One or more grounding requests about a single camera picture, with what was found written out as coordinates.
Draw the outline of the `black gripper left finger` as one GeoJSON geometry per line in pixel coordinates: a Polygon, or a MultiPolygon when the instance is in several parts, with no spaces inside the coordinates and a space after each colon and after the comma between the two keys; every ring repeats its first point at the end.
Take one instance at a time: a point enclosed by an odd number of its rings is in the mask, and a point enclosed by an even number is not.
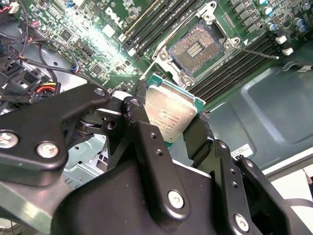
{"type": "MultiPolygon", "coordinates": [[[[44,187],[60,177],[68,160],[64,123],[76,121],[110,101],[109,93],[84,84],[0,117],[0,178],[44,187]]],[[[152,218],[165,227],[187,220],[191,205],[160,130],[150,124],[136,97],[121,104],[121,136],[134,144],[142,185],[152,218]]]]}

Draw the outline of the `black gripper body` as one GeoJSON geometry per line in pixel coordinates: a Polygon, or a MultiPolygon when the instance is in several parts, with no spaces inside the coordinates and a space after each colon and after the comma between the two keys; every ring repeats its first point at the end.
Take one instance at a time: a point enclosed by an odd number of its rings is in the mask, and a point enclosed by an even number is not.
{"type": "Polygon", "coordinates": [[[217,209],[213,180],[205,173],[175,162],[191,203],[187,221],[167,230],[151,217],[135,161],[93,179],[71,192],[58,206],[53,235],[226,235],[229,224],[217,209]]]}

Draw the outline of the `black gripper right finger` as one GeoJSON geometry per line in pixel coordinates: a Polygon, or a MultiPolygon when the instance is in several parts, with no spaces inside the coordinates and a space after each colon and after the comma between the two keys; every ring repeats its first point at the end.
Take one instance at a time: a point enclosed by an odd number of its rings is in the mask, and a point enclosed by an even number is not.
{"type": "Polygon", "coordinates": [[[206,112],[183,132],[193,167],[211,176],[211,206],[219,235],[305,235],[307,226],[250,159],[235,160],[215,139],[206,112]]]}

